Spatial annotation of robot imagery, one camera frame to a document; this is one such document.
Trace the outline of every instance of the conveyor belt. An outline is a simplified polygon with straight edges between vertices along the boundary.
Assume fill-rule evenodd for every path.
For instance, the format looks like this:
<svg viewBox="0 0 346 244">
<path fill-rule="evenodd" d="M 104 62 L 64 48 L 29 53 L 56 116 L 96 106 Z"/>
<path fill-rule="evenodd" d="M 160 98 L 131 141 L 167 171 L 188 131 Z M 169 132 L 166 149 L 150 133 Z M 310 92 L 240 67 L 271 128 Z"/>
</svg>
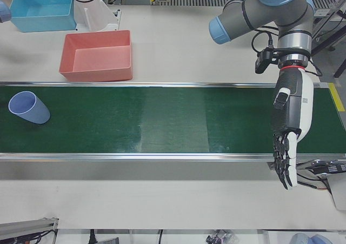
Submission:
<svg viewBox="0 0 346 244">
<path fill-rule="evenodd" d="M 17 92 L 47 105 L 44 125 L 8 111 Z M 271 153 L 271 88 L 0 87 L 0 153 Z M 346 153 L 329 89 L 315 89 L 299 153 Z"/>
</svg>

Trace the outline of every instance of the white table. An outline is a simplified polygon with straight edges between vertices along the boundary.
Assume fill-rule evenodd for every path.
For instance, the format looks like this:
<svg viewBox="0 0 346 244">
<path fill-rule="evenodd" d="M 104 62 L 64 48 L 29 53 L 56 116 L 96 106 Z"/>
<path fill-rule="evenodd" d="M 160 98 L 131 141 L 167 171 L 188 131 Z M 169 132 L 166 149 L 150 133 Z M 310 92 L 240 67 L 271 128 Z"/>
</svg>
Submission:
<svg viewBox="0 0 346 244">
<path fill-rule="evenodd" d="M 254 73 L 253 34 L 225 45 L 212 41 L 208 23 L 221 8 L 121 8 L 121 29 L 132 35 L 132 82 L 277 80 L 275 66 Z M 70 32 L 24 34 L 0 25 L 0 81 L 65 81 L 58 68 Z M 256 44 L 266 42 L 263 36 Z M 0 223 L 54 216 L 65 229 L 346 225 L 328 192 L 302 186 L 288 192 L 265 163 L 1 162 L 0 179 Z"/>
</svg>

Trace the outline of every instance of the blue bin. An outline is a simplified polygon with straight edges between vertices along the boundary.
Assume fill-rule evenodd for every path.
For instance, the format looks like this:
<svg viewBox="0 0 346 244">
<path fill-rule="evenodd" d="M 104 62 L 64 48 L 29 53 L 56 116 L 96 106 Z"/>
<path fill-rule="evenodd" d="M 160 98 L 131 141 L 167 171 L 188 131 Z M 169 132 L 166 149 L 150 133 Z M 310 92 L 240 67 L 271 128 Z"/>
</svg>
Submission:
<svg viewBox="0 0 346 244">
<path fill-rule="evenodd" d="M 21 32 L 76 28 L 73 0 L 13 0 L 10 9 Z"/>
</svg>

